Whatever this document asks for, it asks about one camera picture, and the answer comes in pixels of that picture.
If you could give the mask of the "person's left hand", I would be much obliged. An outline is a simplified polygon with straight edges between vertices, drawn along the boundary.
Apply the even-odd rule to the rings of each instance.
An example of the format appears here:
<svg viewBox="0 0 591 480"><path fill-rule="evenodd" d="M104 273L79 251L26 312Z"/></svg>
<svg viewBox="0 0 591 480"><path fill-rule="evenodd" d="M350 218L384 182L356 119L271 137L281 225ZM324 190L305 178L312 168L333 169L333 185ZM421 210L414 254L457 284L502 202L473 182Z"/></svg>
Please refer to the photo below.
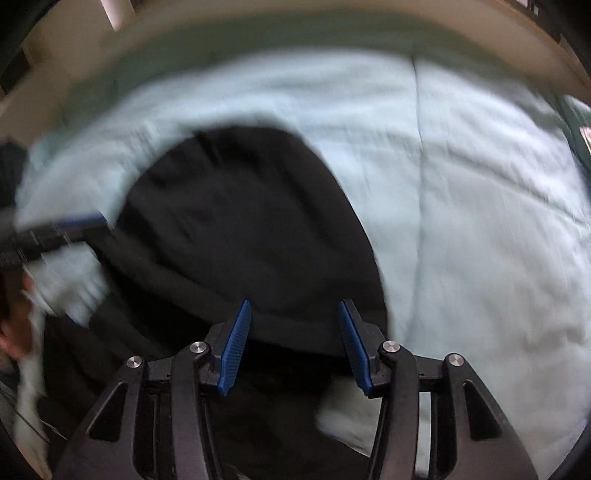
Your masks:
<svg viewBox="0 0 591 480"><path fill-rule="evenodd" d="M15 361L22 360L34 347L29 320L33 305L30 294L34 282L22 267L5 271L1 283L1 351Z"/></svg>

